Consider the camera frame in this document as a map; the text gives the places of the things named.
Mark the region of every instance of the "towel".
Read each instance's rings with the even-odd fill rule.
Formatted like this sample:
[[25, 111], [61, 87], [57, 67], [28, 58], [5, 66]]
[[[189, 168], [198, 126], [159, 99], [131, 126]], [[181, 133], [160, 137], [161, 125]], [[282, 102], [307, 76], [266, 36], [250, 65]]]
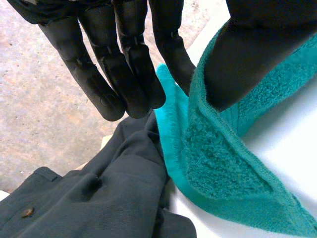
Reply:
[[204, 65], [218, 33], [196, 68], [189, 98], [167, 67], [158, 67], [166, 103], [155, 113], [168, 173], [194, 204], [220, 218], [317, 237], [314, 217], [241, 140], [258, 118], [317, 74], [317, 36], [276, 66], [244, 99], [219, 113], [207, 103], [204, 85]]

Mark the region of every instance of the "robotic hand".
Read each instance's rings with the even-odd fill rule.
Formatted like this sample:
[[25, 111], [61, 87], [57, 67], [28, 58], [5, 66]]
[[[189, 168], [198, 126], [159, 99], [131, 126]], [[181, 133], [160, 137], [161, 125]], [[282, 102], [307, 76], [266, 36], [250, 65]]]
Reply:
[[[164, 104], [165, 94], [144, 44], [147, 0], [8, 1], [27, 21], [39, 25], [106, 120], [118, 120], [125, 111], [141, 118]], [[195, 66], [178, 35], [184, 0], [149, 0], [149, 4], [157, 47], [175, 81], [188, 93]], [[78, 20], [112, 88], [92, 63]]]

